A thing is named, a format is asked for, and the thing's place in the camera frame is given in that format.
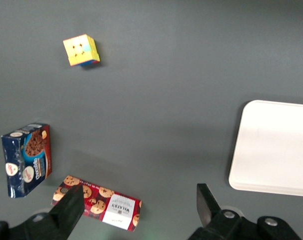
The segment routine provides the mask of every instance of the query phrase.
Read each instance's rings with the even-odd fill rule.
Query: white label
[[[34,178],[34,169],[32,166],[28,166],[23,171],[23,180],[25,183],[30,183]]]
[[[111,196],[103,222],[127,230],[131,224],[135,201],[124,196]]]
[[[33,127],[33,128],[40,129],[42,127],[42,125],[39,125],[39,124],[29,124],[28,127]]]
[[[17,131],[12,132],[12,133],[10,134],[10,136],[13,137],[13,138],[18,138],[18,137],[21,137],[22,135],[23,135],[23,134],[22,134],[21,132],[17,132]]]
[[[6,173],[8,176],[15,176],[16,173],[18,172],[18,166],[16,164],[7,162],[5,164],[5,168],[6,168]]]

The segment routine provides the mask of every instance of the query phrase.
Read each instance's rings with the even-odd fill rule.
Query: walker's shortbread box
[[[53,195],[56,205],[67,191],[82,185],[85,210],[83,215],[133,232],[138,225],[142,201],[119,192],[68,175]]]

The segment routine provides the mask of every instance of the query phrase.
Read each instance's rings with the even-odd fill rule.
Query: cardboard box
[[[50,126],[32,123],[1,136],[8,195],[25,197],[52,173]]]
[[[142,201],[108,188],[68,175],[53,194],[56,205],[67,191],[82,185],[85,210],[83,215],[133,232],[138,225]]]

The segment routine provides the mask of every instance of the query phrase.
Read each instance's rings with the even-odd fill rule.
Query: white tray
[[[254,100],[243,109],[229,174],[237,190],[303,196],[303,105]]]

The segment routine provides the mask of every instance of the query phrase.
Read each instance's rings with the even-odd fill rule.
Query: rubik's cube
[[[63,41],[71,66],[84,66],[100,62],[95,41],[87,34]]]

